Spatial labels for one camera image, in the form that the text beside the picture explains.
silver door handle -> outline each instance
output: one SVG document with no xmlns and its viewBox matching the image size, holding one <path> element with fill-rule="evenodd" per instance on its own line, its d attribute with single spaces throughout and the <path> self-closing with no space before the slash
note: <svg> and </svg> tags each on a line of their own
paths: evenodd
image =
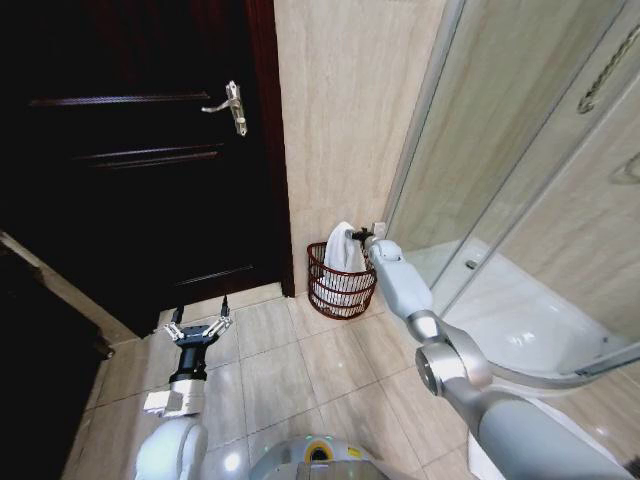
<svg viewBox="0 0 640 480">
<path fill-rule="evenodd" d="M 236 132 L 241 137 L 247 134 L 247 119 L 244 118 L 244 108 L 242 107 L 242 97 L 240 96 L 240 85 L 231 80 L 225 87 L 227 92 L 227 100 L 217 107 L 202 107 L 200 110 L 205 113 L 216 113 L 225 108 L 231 110 L 233 121 L 236 124 Z"/>
</svg>

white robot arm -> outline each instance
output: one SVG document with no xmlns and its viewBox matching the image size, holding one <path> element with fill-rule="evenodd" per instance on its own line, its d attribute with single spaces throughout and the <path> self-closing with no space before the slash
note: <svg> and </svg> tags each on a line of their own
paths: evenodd
<svg viewBox="0 0 640 480">
<path fill-rule="evenodd" d="M 632 478 L 524 398 L 486 389 L 489 362 L 466 332 L 431 311 L 431 292 L 400 247 L 374 236 L 364 242 L 389 308 L 423 344 L 416 350 L 422 381 L 449 401 L 505 478 Z"/>
<path fill-rule="evenodd" d="M 200 423 L 204 410 L 205 354 L 231 325 L 227 297 L 220 317 L 210 326 L 181 329 L 184 307 L 178 307 L 164 326 L 181 348 L 178 370 L 171 375 L 170 389 L 147 396 L 144 410 L 173 417 L 160 425 L 142 444 L 136 458 L 135 480 L 198 480 L 207 451 L 207 429 Z"/>
</svg>

floor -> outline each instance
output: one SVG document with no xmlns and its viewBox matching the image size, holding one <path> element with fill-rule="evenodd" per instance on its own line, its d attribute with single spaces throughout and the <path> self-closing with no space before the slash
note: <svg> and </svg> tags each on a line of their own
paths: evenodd
<svg viewBox="0 0 640 480">
<path fill-rule="evenodd" d="M 207 352 L 203 480 L 247 478 L 271 446 L 308 433 L 346 438 L 417 479 L 472 478 L 466 426 L 424 388 L 416 343 L 382 301 L 345 322 L 318 314 L 304 295 L 285 299 L 269 288 L 230 298 L 234 324 Z M 219 308 L 219 299 L 194 304 L 185 322 L 210 323 Z M 166 386 L 177 358 L 164 332 L 117 346 L 96 379 L 65 480 L 133 477 L 139 446 L 162 422 L 142 413 L 146 392 Z M 640 452 L 638 372 L 628 367 L 550 403 L 627 461 Z"/>
</svg>

wicker basket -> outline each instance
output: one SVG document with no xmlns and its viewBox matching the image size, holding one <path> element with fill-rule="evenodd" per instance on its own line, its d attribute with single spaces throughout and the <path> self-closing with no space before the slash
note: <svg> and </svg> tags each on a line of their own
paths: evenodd
<svg viewBox="0 0 640 480">
<path fill-rule="evenodd" d="M 309 256 L 309 301 L 323 315 L 337 320 L 347 320 L 361 315 L 371 302 L 377 278 L 367 253 L 364 255 L 367 270 L 347 273 L 324 265 L 327 242 L 312 243 L 307 247 Z"/>
</svg>

wall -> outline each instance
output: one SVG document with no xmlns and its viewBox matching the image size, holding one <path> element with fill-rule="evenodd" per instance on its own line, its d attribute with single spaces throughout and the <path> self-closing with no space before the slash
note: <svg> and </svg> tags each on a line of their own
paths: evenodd
<svg viewBox="0 0 640 480">
<path fill-rule="evenodd" d="M 296 292 L 306 246 L 381 220 L 444 0 L 275 0 Z"/>
</svg>

